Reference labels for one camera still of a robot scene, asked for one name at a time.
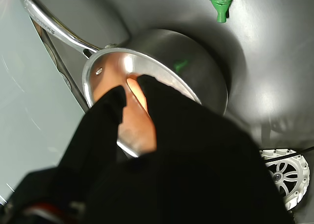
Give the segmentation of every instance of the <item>gray surface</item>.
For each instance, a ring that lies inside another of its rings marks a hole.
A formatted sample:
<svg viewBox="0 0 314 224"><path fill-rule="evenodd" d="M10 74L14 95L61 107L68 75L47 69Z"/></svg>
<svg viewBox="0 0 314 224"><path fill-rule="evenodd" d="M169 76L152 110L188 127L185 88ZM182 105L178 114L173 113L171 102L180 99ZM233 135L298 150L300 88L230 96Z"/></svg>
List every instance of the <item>gray surface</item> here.
<svg viewBox="0 0 314 224"><path fill-rule="evenodd" d="M126 29L117 28L116 13L131 34L168 28L201 40L225 62L219 63L230 89L228 117L263 148L313 144L312 0L234 0L225 24L216 23L208 0L83 1L42 0L69 28L98 46L127 38ZM106 11L109 5L116 11ZM84 57L53 42L79 82ZM314 153L307 158L313 170ZM296 214L300 223L314 223L313 194L310 184L308 199Z"/></svg>
<svg viewBox="0 0 314 224"><path fill-rule="evenodd" d="M82 116L20 1L0 0L0 203L58 164Z"/></svg>

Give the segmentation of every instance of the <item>stainless steel saucepan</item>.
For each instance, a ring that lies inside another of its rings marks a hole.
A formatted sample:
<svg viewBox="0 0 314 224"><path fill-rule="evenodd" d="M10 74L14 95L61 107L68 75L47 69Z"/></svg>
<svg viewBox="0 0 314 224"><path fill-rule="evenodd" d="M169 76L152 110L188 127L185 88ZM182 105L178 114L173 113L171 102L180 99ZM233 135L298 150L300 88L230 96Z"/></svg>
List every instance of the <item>stainless steel saucepan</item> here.
<svg viewBox="0 0 314 224"><path fill-rule="evenodd" d="M223 76L207 51L189 37L170 30L147 30L102 50L71 32L39 0L21 2L43 29L88 58L82 82L89 107L113 87L124 87L127 106L117 143L130 155L156 148L155 127L136 82L139 75L151 75L217 114L225 112L228 96Z"/></svg>

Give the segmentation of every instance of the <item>saucepan rim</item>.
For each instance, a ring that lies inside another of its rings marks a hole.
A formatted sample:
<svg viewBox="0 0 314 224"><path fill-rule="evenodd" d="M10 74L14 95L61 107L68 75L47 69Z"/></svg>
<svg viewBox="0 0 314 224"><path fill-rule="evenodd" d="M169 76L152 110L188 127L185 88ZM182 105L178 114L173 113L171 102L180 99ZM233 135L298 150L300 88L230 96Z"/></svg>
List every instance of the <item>saucepan rim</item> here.
<svg viewBox="0 0 314 224"><path fill-rule="evenodd" d="M134 51L131 49L127 49L127 48L108 48L108 49L103 49L100 51L97 51L95 54L93 54L85 63L85 66L83 68L83 72L82 72L82 84L83 84L83 91L84 91L84 96L85 99L87 101L87 104L89 106L89 108L91 108L94 105L94 99L93 99L93 94L92 94L92 89L89 83L89 79L91 76L91 71L93 69L94 63L102 56L109 54L109 53L116 53L116 52L120 52L120 53L127 53L127 54L133 54L136 56L141 56L144 57L156 64L158 64L160 67L162 67L163 69L165 69L169 74L171 74L172 76L174 76L176 78L176 80L178 80L185 88L186 90L191 94L191 96L193 97L193 100L199 104L201 104L200 99L197 97L197 95L194 93L194 91L189 87L189 85L182 79L180 78L175 72L173 72L171 69L169 69L166 65L164 65L163 63L159 62L158 60L156 60L155 58L152 58L146 54L143 54L141 52L138 51Z"/></svg>

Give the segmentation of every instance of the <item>saucepan handle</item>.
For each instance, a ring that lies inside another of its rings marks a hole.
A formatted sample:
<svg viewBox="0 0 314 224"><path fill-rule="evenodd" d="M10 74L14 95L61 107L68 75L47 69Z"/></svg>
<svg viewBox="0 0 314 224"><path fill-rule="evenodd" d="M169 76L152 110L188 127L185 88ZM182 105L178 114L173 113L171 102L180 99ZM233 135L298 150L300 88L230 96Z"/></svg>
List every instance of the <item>saucepan handle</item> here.
<svg viewBox="0 0 314 224"><path fill-rule="evenodd" d="M73 47L87 58L100 48L89 44L61 23L39 0L20 0L31 18L44 30Z"/></svg>

